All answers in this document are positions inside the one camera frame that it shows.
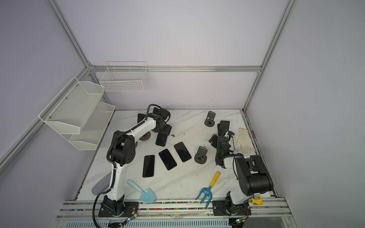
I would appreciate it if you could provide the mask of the phone from stand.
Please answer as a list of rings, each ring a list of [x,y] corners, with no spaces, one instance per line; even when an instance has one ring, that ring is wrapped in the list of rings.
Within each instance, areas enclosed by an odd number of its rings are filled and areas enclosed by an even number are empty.
[[[169,171],[177,166],[177,163],[168,149],[164,149],[158,153],[166,169]]]
[[[178,153],[178,156],[180,157],[182,162],[186,162],[192,158],[192,156],[190,155],[189,151],[187,150],[183,142],[175,144],[174,148]]]
[[[144,166],[143,166],[143,178],[153,177],[155,173],[155,156],[147,155],[144,157]]]

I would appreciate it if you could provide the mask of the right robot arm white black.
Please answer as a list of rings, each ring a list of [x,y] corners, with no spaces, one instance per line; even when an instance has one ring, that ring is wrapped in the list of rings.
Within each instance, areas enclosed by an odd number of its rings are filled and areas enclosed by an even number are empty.
[[[216,165],[231,169],[239,183],[236,189],[228,192],[227,203],[241,205],[255,195],[273,191],[273,181],[262,157],[245,156],[255,152],[247,129],[240,128],[237,134],[229,130],[224,130],[220,135],[213,134],[209,143],[216,149]]]

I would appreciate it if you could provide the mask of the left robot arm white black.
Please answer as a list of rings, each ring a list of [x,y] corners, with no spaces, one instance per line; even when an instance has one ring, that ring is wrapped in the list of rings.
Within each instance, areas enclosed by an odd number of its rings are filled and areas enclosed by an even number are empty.
[[[125,195],[127,169],[136,156],[137,140],[150,131],[169,135],[172,129],[168,124],[170,118],[168,110],[151,104],[135,126],[114,132],[106,155],[107,161],[112,164],[112,176],[106,191],[108,200],[119,201]]]

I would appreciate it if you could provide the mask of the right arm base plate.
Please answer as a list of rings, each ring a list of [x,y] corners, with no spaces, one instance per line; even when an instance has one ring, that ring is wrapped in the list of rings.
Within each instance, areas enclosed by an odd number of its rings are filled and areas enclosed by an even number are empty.
[[[213,214],[215,216],[250,216],[251,209],[249,201],[254,195],[246,196],[241,193],[228,192],[224,200],[214,200]]]

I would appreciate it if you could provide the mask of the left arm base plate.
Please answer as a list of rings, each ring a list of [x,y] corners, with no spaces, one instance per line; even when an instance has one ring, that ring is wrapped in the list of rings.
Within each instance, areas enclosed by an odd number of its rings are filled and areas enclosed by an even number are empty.
[[[104,196],[101,202],[101,207],[98,213],[100,218],[111,217],[123,217],[127,218],[132,216],[132,213],[137,213],[139,208],[139,202],[137,201],[124,201],[124,196],[119,200],[110,199],[108,196]]]

